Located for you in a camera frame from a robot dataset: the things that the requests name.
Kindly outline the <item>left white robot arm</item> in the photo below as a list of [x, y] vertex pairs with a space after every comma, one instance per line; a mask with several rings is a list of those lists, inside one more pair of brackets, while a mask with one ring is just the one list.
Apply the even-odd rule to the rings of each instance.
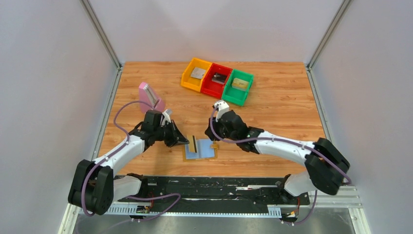
[[117, 147], [93, 161], [84, 159], [78, 163], [68, 202], [83, 208], [87, 215], [103, 215], [114, 201], [138, 194], [144, 183], [141, 176], [114, 177], [157, 141], [167, 147], [189, 143], [167, 112], [148, 110], [144, 120], [128, 132]]

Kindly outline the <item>yellow leather card holder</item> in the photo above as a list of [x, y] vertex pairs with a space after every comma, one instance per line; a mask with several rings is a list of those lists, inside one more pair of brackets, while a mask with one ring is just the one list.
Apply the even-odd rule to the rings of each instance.
[[197, 153], [188, 151], [188, 144], [184, 145], [183, 161], [196, 161], [204, 159], [213, 159], [218, 156], [219, 145], [210, 139], [197, 139]]

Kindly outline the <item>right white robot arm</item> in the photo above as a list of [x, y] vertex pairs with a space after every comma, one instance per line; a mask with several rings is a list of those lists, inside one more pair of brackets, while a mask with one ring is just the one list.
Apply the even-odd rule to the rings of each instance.
[[247, 126], [234, 111], [213, 111], [205, 134], [216, 141], [236, 144], [245, 152], [278, 156], [305, 167], [299, 174], [287, 174], [279, 185], [280, 194], [298, 197], [311, 191], [336, 195], [342, 185], [351, 184], [349, 161], [325, 138], [299, 141]]

